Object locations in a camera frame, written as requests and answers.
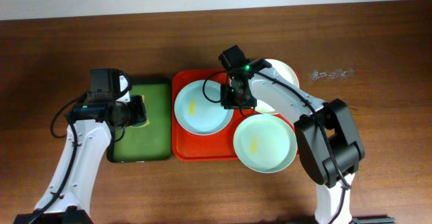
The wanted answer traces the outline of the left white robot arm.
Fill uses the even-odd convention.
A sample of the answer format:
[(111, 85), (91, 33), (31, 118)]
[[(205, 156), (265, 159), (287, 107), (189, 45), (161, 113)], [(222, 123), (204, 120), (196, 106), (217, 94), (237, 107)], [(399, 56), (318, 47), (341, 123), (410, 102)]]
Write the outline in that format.
[(33, 212), (17, 215), (15, 223), (92, 223), (92, 189), (115, 131), (147, 121), (140, 95), (117, 101), (79, 101), (65, 118), (65, 147), (49, 187)]

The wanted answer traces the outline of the light blue plate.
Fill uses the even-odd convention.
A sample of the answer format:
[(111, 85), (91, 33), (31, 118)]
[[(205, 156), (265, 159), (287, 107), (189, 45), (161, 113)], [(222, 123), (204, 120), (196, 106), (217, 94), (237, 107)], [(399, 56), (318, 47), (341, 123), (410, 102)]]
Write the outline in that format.
[(232, 120), (233, 109), (224, 109), (212, 103), (203, 94), (204, 80), (187, 84), (175, 98), (174, 114), (177, 122), (187, 132), (199, 136), (216, 134)]

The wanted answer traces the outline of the mint green plate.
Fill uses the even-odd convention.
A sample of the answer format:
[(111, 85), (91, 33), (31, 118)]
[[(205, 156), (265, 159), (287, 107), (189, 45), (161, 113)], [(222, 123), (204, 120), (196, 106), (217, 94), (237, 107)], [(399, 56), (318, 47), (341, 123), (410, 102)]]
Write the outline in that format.
[(239, 160), (259, 173), (277, 173), (292, 164), (298, 145), (294, 128), (274, 115), (258, 114), (243, 120), (233, 136)]

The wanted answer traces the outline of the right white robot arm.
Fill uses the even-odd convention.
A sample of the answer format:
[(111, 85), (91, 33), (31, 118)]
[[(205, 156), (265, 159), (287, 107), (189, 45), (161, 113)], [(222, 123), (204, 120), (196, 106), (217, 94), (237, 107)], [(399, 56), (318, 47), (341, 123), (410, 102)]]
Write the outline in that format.
[(317, 223), (353, 223), (351, 183), (365, 157), (352, 114), (345, 102), (324, 101), (285, 80), (266, 60), (220, 57), (235, 99), (257, 99), (294, 126), (300, 162), (317, 185)]

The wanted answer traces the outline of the yellow green sponge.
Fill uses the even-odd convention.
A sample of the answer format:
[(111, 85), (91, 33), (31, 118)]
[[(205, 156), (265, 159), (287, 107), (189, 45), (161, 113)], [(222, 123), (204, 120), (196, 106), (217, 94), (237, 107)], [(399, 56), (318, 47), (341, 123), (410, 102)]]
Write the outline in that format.
[[(144, 102), (144, 99), (145, 99), (144, 95), (142, 94), (140, 96), (142, 98), (142, 101)], [(140, 123), (134, 124), (131, 127), (133, 127), (133, 128), (143, 128), (143, 127), (146, 127), (149, 124), (150, 124), (150, 121), (149, 121), (149, 119), (147, 119), (145, 122), (140, 122)]]

